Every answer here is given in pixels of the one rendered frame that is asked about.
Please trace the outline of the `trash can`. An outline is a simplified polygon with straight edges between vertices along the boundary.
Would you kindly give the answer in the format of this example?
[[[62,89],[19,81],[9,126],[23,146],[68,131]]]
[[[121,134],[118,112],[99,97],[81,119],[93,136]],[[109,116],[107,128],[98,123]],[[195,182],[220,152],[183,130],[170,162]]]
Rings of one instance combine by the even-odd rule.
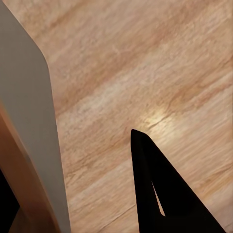
[[[8,233],[71,233],[48,64],[2,0],[0,169],[20,205]]]

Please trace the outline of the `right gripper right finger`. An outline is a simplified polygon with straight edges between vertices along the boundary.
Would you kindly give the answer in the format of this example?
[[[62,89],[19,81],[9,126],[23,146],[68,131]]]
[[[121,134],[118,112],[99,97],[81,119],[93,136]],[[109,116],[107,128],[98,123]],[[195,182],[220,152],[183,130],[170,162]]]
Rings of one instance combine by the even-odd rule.
[[[147,134],[131,130],[131,154],[139,233],[226,233]]]

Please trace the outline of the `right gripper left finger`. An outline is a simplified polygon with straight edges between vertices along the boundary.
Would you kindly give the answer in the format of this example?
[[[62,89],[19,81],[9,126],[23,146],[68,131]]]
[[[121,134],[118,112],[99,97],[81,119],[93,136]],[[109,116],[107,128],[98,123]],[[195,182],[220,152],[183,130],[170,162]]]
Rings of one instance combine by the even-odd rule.
[[[0,233],[8,233],[20,205],[0,169]]]

